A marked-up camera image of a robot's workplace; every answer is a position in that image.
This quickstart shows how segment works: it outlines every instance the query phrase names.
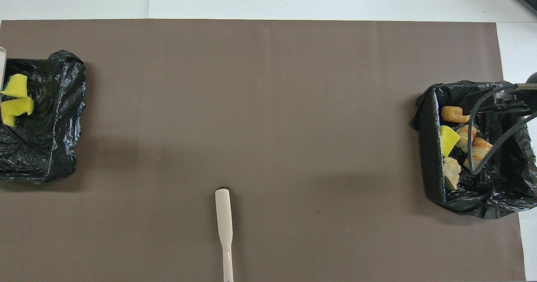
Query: white spatula handle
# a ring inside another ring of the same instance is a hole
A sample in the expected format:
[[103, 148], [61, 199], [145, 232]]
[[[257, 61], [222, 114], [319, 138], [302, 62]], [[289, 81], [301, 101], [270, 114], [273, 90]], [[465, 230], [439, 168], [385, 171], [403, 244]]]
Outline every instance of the white spatula handle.
[[216, 200], [216, 220], [218, 222], [218, 235], [222, 243], [222, 259], [224, 263], [224, 282], [233, 282], [232, 265], [232, 206], [229, 199], [229, 190], [221, 188], [214, 193]]

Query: brown paper sheet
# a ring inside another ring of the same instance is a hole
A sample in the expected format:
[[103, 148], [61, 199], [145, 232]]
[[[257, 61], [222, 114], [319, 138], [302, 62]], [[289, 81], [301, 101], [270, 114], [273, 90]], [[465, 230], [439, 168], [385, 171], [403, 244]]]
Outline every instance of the brown paper sheet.
[[88, 68], [77, 172], [0, 186], [2, 281], [524, 280], [516, 214], [425, 197], [414, 99], [500, 81], [491, 23], [3, 21], [9, 57]]

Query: black container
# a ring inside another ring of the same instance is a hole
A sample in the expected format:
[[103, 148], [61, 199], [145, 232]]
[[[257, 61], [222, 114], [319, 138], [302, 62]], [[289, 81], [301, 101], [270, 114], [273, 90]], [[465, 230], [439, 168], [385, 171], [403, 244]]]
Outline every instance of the black container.
[[84, 63], [65, 50], [46, 60], [8, 59], [4, 86], [16, 73], [28, 77], [34, 111], [16, 117], [13, 128], [0, 124], [0, 180], [43, 183], [73, 173], [85, 106]]
[[[462, 166], [456, 191], [445, 184], [441, 154], [440, 125], [457, 129], [462, 125], [444, 122], [443, 106], [465, 106], [467, 95], [509, 85], [460, 81], [429, 87], [416, 100], [417, 112], [410, 125], [419, 132], [423, 185], [429, 200], [459, 215], [480, 218], [501, 218], [525, 211], [537, 205], [537, 167], [527, 127], [519, 129], [496, 152], [477, 175], [472, 175], [462, 163], [467, 154], [455, 147], [449, 154]], [[478, 115], [474, 125], [478, 137], [494, 144], [495, 140], [516, 124], [520, 118], [510, 115]]]

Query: brown mat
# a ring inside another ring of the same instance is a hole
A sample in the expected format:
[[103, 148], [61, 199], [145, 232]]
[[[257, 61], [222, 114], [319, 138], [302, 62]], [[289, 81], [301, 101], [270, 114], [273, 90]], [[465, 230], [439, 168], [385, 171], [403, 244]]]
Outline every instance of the brown mat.
[[2, 183], [2, 281], [524, 280], [518, 216], [426, 200], [414, 99], [500, 81], [491, 23], [3, 21], [9, 57], [88, 68], [77, 172]]

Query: yellow foam piece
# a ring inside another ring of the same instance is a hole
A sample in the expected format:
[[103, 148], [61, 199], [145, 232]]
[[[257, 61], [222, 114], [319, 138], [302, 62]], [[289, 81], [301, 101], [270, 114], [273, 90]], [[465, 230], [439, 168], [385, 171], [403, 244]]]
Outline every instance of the yellow foam piece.
[[0, 112], [2, 112], [2, 123], [15, 127], [15, 116], [33, 113], [33, 100], [29, 97], [7, 100], [0, 104]]
[[28, 77], [22, 74], [14, 74], [9, 77], [8, 85], [4, 91], [0, 91], [3, 95], [7, 95], [15, 98], [25, 98], [28, 96], [28, 90], [26, 83]]
[[442, 156], [447, 157], [455, 144], [461, 139], [457, 132], [446, 125], [440, 126], [440, 144]]

